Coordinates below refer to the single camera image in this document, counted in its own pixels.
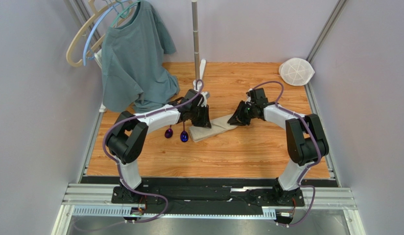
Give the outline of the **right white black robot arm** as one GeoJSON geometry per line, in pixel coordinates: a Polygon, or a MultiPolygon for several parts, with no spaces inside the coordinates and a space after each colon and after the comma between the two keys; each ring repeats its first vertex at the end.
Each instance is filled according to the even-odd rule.
{"type": "Polygon", "coordinates": [[[248,100],[239,103],[227,123],[246,126],[251,119],[258,118],[285,130],[290,160],[271,192],[275,203],[283,205],[299,192],[301,181],[310,168],[329,152],[322,123],[316,114],[301,115],[276,101],[270,102],[263,88],[251,89],[247,95],[248,100]]]}

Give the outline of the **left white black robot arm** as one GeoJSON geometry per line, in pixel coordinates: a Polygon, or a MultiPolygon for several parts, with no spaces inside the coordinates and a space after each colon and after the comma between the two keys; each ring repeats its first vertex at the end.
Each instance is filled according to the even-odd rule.
{"type": "Polygon", "coordinates": [[[197,127],[211,128],[209,92],[190,89],[184,97],[169,102],[154,111],[132,114],[122,112],[115,124],[105,133],[102,148],[104,153],[116,163],[120,184],[132,195],[144,195],[137,188],[142,184],[138,168],[138,157],[146,136],[162,127],[178,123],[192,122],[197,127]]]}

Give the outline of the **beige cloth napkin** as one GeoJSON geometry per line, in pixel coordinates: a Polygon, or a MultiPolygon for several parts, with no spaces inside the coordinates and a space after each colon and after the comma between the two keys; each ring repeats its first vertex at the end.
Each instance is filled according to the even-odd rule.
{"type": "Polygon", "coordinates": [[[236,129],[237,126],[230,125],[228,120],[232,115],[222,116],[211,120],[211,128],[195,127],[189,128],[190,137],[194,142],[199,142],[207,138],[222,134],[229,130],[236,129]]]}

